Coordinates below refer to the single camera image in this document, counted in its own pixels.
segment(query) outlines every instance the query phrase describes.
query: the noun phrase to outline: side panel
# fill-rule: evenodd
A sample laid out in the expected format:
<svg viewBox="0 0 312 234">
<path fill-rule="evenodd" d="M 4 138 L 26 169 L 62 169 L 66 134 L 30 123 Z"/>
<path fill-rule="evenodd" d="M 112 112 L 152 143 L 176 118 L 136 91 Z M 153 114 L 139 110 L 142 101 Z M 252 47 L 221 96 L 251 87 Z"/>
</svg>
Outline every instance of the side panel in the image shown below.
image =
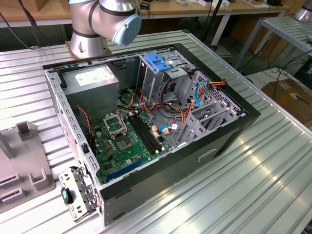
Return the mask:
<svg viewBox="0 0 312 234">
<path fill-rule="evenodd" d="M 218 156 L 217 152 L 222 148 L 225 142 L 236 135 L 238 129 L 220 137 L 211 142 L 209 145 L 195 151 L 194 153 L 184 157 L 176 163 L 169 165 L 151 177 L 141 181 L 130 189 L 112 197 L 104 202 L 104 222 L 105 225 L 113 222 L 125 213 L 133 210 L 151 197 L 157 195 L 174 183 L 185 178 L 190 173 L 194 172 L 199 167 L 211 161 Z M 100 191 L 102 196 L 105 196 L 104 191 Z"/>
</svg>

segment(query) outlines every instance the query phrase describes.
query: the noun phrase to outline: cable connector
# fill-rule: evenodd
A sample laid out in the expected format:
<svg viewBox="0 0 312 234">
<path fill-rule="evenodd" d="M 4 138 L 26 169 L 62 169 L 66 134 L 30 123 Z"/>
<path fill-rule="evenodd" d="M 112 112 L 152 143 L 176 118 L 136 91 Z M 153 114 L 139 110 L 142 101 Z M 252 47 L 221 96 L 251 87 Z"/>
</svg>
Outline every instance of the cable connector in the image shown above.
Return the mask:
<svg viewBox="0 0 312 234">
<path fill-rule="evenodd" d="M 130 93 L 130 94 L 133 94 L 133 90 L 132 89 L 127 89 L 127 91 Z"/>
</svg>

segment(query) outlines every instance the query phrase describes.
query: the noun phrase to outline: aluminum table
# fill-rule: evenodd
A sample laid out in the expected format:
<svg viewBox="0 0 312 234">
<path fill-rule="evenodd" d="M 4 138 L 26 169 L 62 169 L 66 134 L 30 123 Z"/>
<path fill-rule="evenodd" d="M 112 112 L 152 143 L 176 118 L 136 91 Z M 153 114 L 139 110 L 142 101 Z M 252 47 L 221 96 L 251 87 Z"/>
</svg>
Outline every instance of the aluminum table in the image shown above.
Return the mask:
<svg viewBox="0 0 312 234">
<path fill-rule="evenodd" d="M 139 36 L 113 53 L 182 43 L 261 112 L 216 160 L 104 227 L 97 213 L 75 224 L 58 174 L 75 160 L 42 65 L 71 60 L 66 46 L 0 53 L 0 129 L 37 125 L 56 188 L 0 214 L 1 233 L 300 233 L 312 218 L 312 132 L 192 34 Z"/>
<path fill-rule="evenodd" d="M 312 43 L 307 40 L 307 37 L 309 35 L 312 35 L 312 22 L 302 23 L 297 21 L 293 17 L 263 18 L 258 21 L 257 25 L 253 29 L 253 32 L 250 34 L 248 40 L 246 41 L 243 49 L 239 53 L 236 63 L 234 65 L 235 68 L 238 68 L 247 50 L 251 46 L 254 38 L 257 36 L 259 30 L 262 27 L 266 27 L 269 32 L 265 35 L 265 40 L 262 40 L 261 44 L 256 49 L 255 54 L 257 54 L 259 50 L 264 46 L 265 42 L 269 39 L 271 33 L 273 32 L 293 45 L 293 48 L 286 56 L 286 58 L 288 59 L 284 61 L 283 64 L 287 64 L 296 48 L 302 50 L 309 55 L 312 55 Z"/>
</svg>

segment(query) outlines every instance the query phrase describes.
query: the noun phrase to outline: red wire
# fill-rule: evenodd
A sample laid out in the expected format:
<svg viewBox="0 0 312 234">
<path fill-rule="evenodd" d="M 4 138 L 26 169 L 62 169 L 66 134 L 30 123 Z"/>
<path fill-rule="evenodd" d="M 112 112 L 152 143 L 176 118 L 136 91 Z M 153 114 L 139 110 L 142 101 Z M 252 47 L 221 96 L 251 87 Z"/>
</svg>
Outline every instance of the red wire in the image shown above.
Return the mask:
<svg viewBox="0 0 312 234">
<path fill-rule="evenodd" d="M 92 134 L 91 134 L 90 119 L 89 119 L 87 113 L 86 113 L 81 107 L 77 106 L 77 108 L 78 108 L 78 110 L 80 110 L 80 111 L 83 113 L 83 115 L 85 116 L 85 118 L 86 118 L 86 120 L 87 120 L 87 122 L 88 122 L 89 136 L 90 136 L 90 146 L 91 146 L 91 145 L 92 145 Z"/>
</svg>

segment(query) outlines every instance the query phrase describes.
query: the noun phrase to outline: cardboard box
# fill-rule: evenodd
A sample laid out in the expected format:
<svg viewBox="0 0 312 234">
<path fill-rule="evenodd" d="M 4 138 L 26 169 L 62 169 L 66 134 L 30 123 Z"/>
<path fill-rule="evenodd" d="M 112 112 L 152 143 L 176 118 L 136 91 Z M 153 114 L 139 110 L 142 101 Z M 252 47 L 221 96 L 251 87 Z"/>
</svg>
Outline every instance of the cardboard box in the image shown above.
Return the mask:
<svg viewBox="0 0 312 234">
<path fill-rule="evenodd" d="M 264 86 L 262 91 L 272 98 L 274 87 L 275 81 Z M 312 95 L 294 80 L 285 79 L 278 82 L 274 101 L 306 127 L 312 126 Z"/>
<path fill-rule="evenodd" d="M 22 3 L 28 11 L 39 11 L 47 1 L 48 0 L 23 0 Z M 0 5 L 21 8 L 18 0 L 0 0 Z"/>
</svg>

